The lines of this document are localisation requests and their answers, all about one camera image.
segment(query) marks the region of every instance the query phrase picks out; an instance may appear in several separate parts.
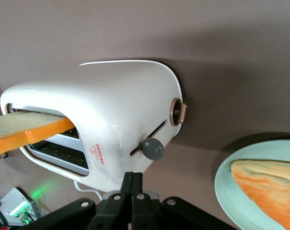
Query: gray knob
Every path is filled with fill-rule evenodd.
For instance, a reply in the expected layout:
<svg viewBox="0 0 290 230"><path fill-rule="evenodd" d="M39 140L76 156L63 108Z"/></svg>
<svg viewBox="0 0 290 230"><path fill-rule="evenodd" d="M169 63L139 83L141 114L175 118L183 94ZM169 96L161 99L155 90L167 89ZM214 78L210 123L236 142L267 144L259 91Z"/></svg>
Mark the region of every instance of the gray knob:
<svg viewBox="0 0 290 230"><path fill-rule="evenodd" d="M159 160L164 155L163 144L155 138L146 138L139 145L139 150L152 161Z"/></svg>

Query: screw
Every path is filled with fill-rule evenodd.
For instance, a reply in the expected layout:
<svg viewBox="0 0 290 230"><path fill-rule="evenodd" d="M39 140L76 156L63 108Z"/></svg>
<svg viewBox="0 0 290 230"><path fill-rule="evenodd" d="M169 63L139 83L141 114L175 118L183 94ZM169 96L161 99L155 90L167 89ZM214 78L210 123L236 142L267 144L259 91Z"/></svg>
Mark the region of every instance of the screw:
<svg viewBox="0 0 290 230"><path fill-rule="evenodd" d="M167 204L170 206L174 206L175 205L175 201L172 199L167 200Z"/></svg>
<svg viewBox="0 0 290 230"><path fill-rule="evenodd" d="M120 195L116 195L114 196L114 200L120 200L121 196Z"/></svg>
<svg viewBox="0 0 290 230"><path fill-rule="evenodd" d="M84 201L83 203L81 203L81 207L87 207L89 205L88 201Z"/></svg>
<svg viewBox="0 0 290 230"><path fill-rule="evenodd" d="M136 198L138 200L143 200L143 199L145 199L145 196L144 196L144 194L138 194Z"/></svg>

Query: light green plate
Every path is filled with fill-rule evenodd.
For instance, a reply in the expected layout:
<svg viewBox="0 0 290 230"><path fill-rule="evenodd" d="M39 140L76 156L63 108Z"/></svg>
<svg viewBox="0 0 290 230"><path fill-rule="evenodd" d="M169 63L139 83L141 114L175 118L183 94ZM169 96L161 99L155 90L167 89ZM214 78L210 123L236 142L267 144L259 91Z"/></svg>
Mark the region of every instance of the light green plate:
<svg viewBox="0 0 290 230"><path fill-rule="evenodd" d="M290 162L290 140L266 141L240 149L220 165L215 176L217 199L225 213L241 229L284 230L250 200L233 180L230 164L239 159Z"/></svg>

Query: bread slice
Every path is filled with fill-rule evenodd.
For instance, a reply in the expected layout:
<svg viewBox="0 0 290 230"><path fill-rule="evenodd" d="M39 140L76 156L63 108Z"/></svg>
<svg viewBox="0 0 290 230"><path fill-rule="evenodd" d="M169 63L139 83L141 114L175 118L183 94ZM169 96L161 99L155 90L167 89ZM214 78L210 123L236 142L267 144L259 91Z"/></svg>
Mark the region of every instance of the bread slice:
<svg viewBox="0 0 290 230"><path fill-rule="evenodd" d="M74 128L66 117L18 111L0 116L0 153L34 144Z"/></svg>
<svg viewBox="0 0 290 230"><path fill-rule="evenodd" d="M232 162L231 172L262 211L290 230L290 163L238 160Z"/></svg>

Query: electronic device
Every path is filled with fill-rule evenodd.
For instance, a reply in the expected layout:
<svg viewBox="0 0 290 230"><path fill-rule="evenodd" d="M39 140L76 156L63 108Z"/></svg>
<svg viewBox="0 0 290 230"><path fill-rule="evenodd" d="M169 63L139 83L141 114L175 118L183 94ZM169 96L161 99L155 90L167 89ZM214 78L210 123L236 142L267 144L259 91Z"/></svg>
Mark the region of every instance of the electronic device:
<svg viewBox="0 0 290 230"><path fill-rule="evenodd" d="M3 114L69 118L74 129L20 149L36 164L101 191L118 190L125 172L144 172L159 159L186 110L175 74L148 60L85 63L15 85L0 105Z"/></svg>
<svg viewBox="0 0 290 230"><path fill-rule="evenodd" d="M20 188L13 188L0 200L0 229L28 225L39 218L35 202Z"/></svg>

